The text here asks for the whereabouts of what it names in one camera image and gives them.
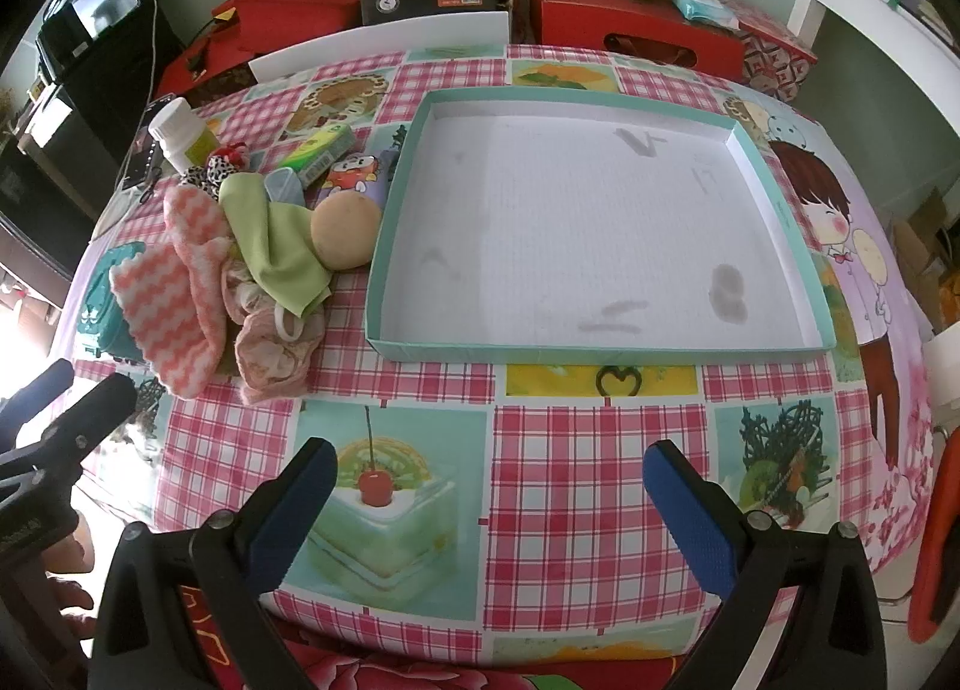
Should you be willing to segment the person left hand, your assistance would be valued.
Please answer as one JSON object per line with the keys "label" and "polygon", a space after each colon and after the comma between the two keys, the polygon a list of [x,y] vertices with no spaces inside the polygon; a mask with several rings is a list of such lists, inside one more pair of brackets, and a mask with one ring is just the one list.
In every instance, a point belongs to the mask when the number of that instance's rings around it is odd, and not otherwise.
{"label": "person left hand", "polygon": [[75,581],[75,576],[86,575],[96,563],[91,531],[83,514],[78,516],[75,531],[43,550],[41,560],[68,630],[78,641],[91,640],[96,630],[93,596]]}

